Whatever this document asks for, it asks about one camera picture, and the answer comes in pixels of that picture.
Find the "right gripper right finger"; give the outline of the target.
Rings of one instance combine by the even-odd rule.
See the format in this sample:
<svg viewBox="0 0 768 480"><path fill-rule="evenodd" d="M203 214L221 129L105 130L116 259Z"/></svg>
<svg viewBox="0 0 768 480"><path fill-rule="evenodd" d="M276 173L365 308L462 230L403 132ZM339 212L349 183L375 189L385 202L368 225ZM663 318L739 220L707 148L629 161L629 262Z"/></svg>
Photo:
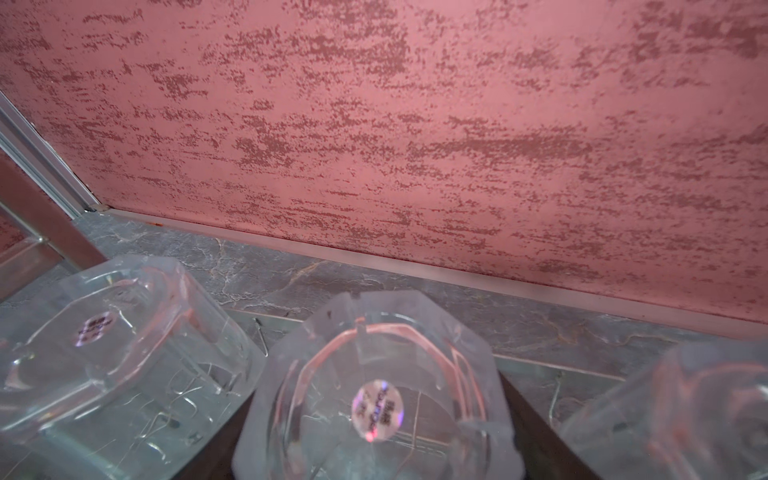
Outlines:
<svg viewBox="0 0 768 480"><path fill-rule="evenodd" d="M501 385L514 426L514 445L524 464L524 479L600 479L504 376Z"/></svg>

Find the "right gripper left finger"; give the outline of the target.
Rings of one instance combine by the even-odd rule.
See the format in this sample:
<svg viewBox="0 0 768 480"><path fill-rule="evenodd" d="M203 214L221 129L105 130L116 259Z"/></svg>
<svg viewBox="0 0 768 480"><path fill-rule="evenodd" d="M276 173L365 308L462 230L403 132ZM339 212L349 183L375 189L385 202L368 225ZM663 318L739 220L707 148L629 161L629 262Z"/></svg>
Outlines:
<svg viewBox="0 0 768 480"><path fill-rule="evenodd" d="M253 400L251 394L173 480L234 480L232 459Z"/></svg>

